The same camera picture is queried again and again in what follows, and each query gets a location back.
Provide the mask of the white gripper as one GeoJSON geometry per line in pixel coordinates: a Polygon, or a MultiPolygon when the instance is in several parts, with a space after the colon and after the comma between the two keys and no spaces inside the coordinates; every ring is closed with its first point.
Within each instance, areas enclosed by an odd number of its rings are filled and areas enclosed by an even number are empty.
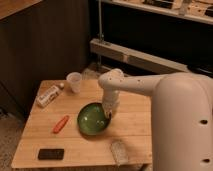
{"type": "Polygon", "coordinates": [[[113,117],[113,111],[119,106],[119,94],[117,90],[104,90],[102,97],[102,106],[107,119],[113,117]]]}

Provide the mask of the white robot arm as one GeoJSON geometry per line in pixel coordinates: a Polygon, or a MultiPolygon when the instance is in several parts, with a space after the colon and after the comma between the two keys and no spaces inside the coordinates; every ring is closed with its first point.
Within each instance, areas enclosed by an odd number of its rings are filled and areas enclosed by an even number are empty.
{"type": "Polygon", "coordinates": [[[126,77],[120,69],[102,74],[106,115],[126,91],[151,98],[153,171],[213,171],[213,79],[178,72],[126,77]]]}

